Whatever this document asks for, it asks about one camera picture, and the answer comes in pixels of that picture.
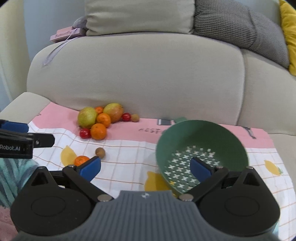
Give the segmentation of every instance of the cherry tomato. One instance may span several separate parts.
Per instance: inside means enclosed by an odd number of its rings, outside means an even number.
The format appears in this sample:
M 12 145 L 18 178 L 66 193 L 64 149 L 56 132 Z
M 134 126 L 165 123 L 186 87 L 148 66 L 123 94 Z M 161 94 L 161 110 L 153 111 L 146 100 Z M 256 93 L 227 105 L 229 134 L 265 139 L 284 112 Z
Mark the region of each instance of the cherry tomato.
M 79 132 L 79 136 L 82 138 L 82 139 L 88 139 L 88 138 L 91 138 L 91 131 L 87 128 L 83 128 L 80 130 Z
M 121 118 L 122 118 L 123 121 L 130 121 L 131 120 L 131 115 L 130 115 L 130 113 L 124 113 L 121 116 Z

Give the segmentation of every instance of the gray knit pillow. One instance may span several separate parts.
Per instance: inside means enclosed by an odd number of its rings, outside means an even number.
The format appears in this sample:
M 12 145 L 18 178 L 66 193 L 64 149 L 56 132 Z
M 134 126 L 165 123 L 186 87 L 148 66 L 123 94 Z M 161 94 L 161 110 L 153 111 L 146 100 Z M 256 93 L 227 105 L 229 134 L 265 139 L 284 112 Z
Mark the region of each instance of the gray knit pillow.
M 288 68 L 281 28 L 234 0 L 196 0 L 193 34 L 249 49 Z

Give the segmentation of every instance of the yellow fabric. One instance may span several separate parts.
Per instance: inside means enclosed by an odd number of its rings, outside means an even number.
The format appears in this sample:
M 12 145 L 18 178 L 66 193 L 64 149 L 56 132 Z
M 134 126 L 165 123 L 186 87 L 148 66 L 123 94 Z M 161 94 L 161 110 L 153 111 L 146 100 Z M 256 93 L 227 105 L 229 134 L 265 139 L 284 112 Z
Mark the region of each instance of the yellow fabric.
M 279 0 L 281 28 L 283 29 L 289 51 L 289 71 L 296 76 L 296 10 L 286 1 Z

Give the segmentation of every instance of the orange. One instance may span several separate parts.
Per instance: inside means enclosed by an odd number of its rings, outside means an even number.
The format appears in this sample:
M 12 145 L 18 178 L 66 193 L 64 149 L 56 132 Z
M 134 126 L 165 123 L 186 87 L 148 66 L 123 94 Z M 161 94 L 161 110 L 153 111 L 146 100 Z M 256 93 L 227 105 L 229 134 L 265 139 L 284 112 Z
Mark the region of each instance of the orange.
M 108 128 L 111 124 L 111 118 L 108 114 L 106 113 L 101 113 L 97 116 L 96 118 L 97 123 L 103 124 L 106 128 Z
M 80 166 L 81 164 L 87 162 L 89 158 L 87 156 L 78 156 L 74 160 L 74 165 L 75 166 Z
M 107 135 L 107 129 L 103 124 L 97 123 L 91 127 L 91 137 L 93 139 L 102 140 L 106 137 L 106 135 Z
M 102 106 L 97 106 L 97 107 L 95 108 L 95 110 L 96 110 L 96 112 L 97 112 L 98 114 L 101 114 L 101 113 L 103 113 L 104 108 L 103 108 Z

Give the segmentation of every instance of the sofa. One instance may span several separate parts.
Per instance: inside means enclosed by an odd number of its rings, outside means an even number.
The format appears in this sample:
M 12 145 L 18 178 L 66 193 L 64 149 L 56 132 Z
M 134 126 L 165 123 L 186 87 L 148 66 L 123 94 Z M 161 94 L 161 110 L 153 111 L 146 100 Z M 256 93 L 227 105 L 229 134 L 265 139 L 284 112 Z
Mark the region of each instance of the sofa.
M 279 24 L 276 0 L 241 2 Z M 156 32 L 81 37 L 44 66 L 58 45 L 35 56 L 27 92 L 0 119 L 29 123 L 50 101 L 76 110 L 119 102 L 142 118 L 262 128 L 296 184 L 296 77 L 282 66 L 218 40 Z

